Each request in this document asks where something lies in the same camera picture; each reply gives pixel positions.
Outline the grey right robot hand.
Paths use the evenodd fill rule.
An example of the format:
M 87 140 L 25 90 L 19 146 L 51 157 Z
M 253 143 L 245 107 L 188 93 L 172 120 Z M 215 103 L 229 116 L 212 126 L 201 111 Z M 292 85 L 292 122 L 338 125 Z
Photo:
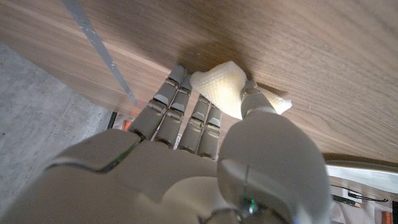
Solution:
M 175 67 L 127 131 L 64 150 L 2 223 L 329 223 L 325 161 L 291 102 L 233 62 Z

